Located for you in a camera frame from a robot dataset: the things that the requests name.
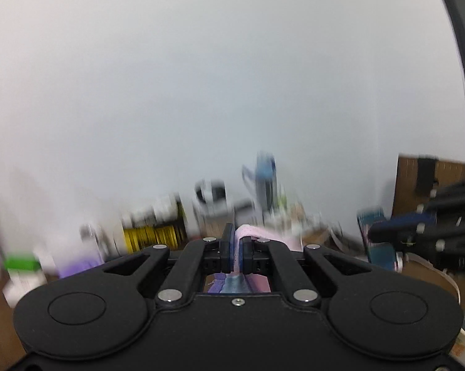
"green lid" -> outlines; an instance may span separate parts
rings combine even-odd
[[[30,255],[9,255],[4,262],[6,269],[17,271],[37,271],[40,269],[40,263],[34,256]]]

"white wall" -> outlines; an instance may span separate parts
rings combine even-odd
[[[169,191],[189,199],[201,178],[245,197],[241,165],[260,149],[307,211],[356,234],[356,211],[379,201],[414,139],[426,137],[425,152],[465,152],[448,18],[427,0],[408,19],[421,1],[0,0],[6,250],[86,221],[119,235],[122,210]],[[396,22],[379,16],[386,7]],[[431,106],[455,118],[450,149],[434,122],[414,128],[414,110]],[[400,144],[391,135],[402,125]]]

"screw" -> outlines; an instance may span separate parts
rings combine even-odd
[[[173,301],[179,300],[182,297],[182,293],[176,289],[165,289],[159,291],[157,297],[160,298],[162,301],[167,301],[168,303],[171,303]]]
[[[446,248],[446,242],[444,240],[437,240],[435,243],[435,250],[437,252],[442,252]]]
[[[231,303],[236,307],[241,307],[242,305],[246,304],[246,301],[244,301],[242,298],[233,298]]]
[[[423,234],[425,232],[425,223],[418,223],[418,226],[416,226],[416,232],[418,234]]]
[[[293,294],[293,297],[298,301],[308,303],[310,301],[316,300],[318,298],[318,293],[310,289],[301,289],[296,290]]]

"pink object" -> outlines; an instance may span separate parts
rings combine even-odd
[[[298,236],[282,236],[264,228],[244,224],[234,233],[234,272],[232,275],[239,274],[239,240],[243,237],[268,238],[269,240],[281,241],[286,244],[291,251],[302,251],[301,241]],[[251,288],[259,293],[269,293],[270,285],[266,276],[262,275],[245,275]]]

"pink cloth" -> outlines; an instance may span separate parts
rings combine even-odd
[[[281,241],[286,244],[291,251],[302,251],[301,242],[299,237],[295,236],[282,236],[270,230],[264,228],[259,228],[256,226],[250,226],[249,224],[244,224],[240,226],[236,233],[234,233],[234,272],[231,274],[239,274],[239,240],[243,237],[252,237],[257,238],[268,238],[269,240]],[[259,293],[269,293],[270,285],[269,279],[266,276],[262,275],[245,275],[246,280],[249,285],[255,292]]]

